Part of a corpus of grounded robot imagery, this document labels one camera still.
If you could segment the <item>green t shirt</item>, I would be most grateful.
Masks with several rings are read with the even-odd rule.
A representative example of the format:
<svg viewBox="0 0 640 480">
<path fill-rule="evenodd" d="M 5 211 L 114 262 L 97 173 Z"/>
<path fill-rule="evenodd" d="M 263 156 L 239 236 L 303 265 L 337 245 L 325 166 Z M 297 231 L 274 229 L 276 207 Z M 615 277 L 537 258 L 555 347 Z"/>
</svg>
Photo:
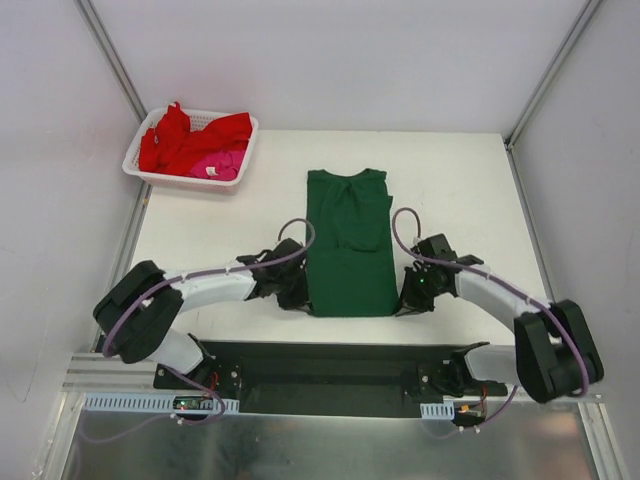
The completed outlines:
<svg viewBox="0 0 640 480">
<path fill-rule="evenodd" d="M 308 250 L 310 308 L 317 317 L 386 317 L 398 290 L 387 173 L 340 176 L 311 170 L 306 218 L 315 229 Z"/>
</svg>

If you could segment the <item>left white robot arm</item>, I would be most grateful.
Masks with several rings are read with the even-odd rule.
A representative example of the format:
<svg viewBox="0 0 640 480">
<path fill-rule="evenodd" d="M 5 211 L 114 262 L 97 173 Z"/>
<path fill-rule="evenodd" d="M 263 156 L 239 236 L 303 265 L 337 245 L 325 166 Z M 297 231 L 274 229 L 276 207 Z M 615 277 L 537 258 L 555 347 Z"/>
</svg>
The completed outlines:
<svg viewBox="0 0 640 480">
<path fill-rule="evenodd" d="M 291 238 L 273 249 L 236 257 L 224 268 L 170 272 L 151 260 L 136 264 L 94 307 L 105 335 L 102 353 L 125 364 L 150 360 L 176 372 L 192 389 L 205 386 L 213 357 L 193 334 L 173 328 L 191 310 L 274 295 L 281 308 L 307 302 L 307 248 Z"/>
</svg>

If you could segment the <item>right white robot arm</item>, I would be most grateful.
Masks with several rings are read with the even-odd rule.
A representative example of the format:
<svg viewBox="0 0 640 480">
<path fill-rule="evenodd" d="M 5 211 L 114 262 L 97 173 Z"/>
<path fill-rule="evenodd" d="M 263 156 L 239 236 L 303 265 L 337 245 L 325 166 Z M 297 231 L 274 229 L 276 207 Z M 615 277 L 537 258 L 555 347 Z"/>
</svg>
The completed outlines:
<svg viewBox="0 0 640 480">
<path fill-rule="evenodd" d="M 526 294 L 478 257 L 458 256 L 443 234 L 403 250 L 413 263 L 405 270 L 401 309 L 431 312 L 436 298 L 450 295 L 489 314 L 514 338 L 511 347 L 477 342 L 456 349 L 432 378 L 441 391 L 470 395 L 491 381 L 519 386 L 545 404 L 584 396 L 603 379 L 604 365 L 576 302 L 550 302 Z"/>
</svg>

